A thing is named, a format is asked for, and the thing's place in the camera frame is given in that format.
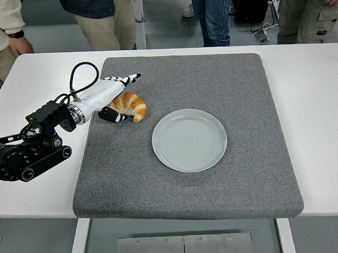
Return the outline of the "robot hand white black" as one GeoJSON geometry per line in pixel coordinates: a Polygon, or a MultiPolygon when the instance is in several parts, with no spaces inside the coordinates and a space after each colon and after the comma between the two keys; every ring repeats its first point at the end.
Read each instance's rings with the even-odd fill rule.
{"type": "Polygon", "coordinates": [[[139,77],[141,74],[138,73],[127,77],[106,77],[96,81],[79,96],[80,101],[77,104],[72,103],[78,109],[80,123],[87,122],[93,112],[100,111],[110,104],[129,83],[135,82],[139,77]]]}

